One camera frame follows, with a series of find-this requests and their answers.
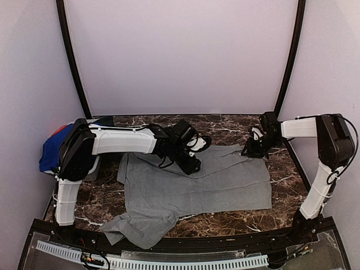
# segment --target white wall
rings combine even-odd
[[[297,0],[66,0],[93,115],[260,114],[284,74]]]
[[[360,3],[307,1],[303,31],[281,120],[342,113],[360,131]],[[317,169],[315,139],[292,143],[309,179]],[[360,159],[357,157],[326,205],[353,269],[360,269]]]
[[[42,144],[83,114],[55,1],[0,1],[0,22],[0,269],[16,269],[54,187],[38,169]]]

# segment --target gray fabric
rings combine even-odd
[[[155,155],[125,154],[118,181],[124,184],[127,213],[101,227],[110,244],[126,237],[149,249],[181,216],[271,208],[264,161],[240,152],[240,145],[211,146],[196,154],[201,170],[192,175],[176,165],[159,169],[161,160]]]

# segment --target white backdrop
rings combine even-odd
[[[297,0],[66,0],[93,115],[273,110]]]

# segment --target gray garment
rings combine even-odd
[[[158,168],[156,155],[125,154],[118,181],[127,213],[101,229],[110,244],[126,237],[149,249],[179,217],[191,214],[271,208],[270,176],[262,159],[241,156],[240,145],[210,146],[196,154],[201,170],[185,175],[176,165]]]

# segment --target black post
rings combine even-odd
[[[90,108],[86,100],[83,86],[81,84],[79,70],[74,56],[73,46],[71,45],[68,21],[66,20],[66,12],[64,0],[56,0],[58,19],[60,21],[62,39],[64,40],[67,60],[69,61],[71,74],[73,75],[76,91],[78,93],[84,115],[87,119],[92,119]]]
[[[289,86],[289,81],[291,77],[291,73],[293,72],[296,52],[298,50],[299,40],[300,40],[300,33],[302,31],[303,26],[303,19],[305,14],[305,3],[306,0],[299,0],[298,2],[298,10],[296,12],[296,19],[295,19],[295,26],[294,26],[294,32],[292,34],[292,41],[290,46],[290,52],[289,57],[287,58],[287,64],[285,73],[283,75],[279,95],[277,97],[276,105],[274,112],[276,116],[278,117],[281,111],[282,104],[285,99],[287,87]]]

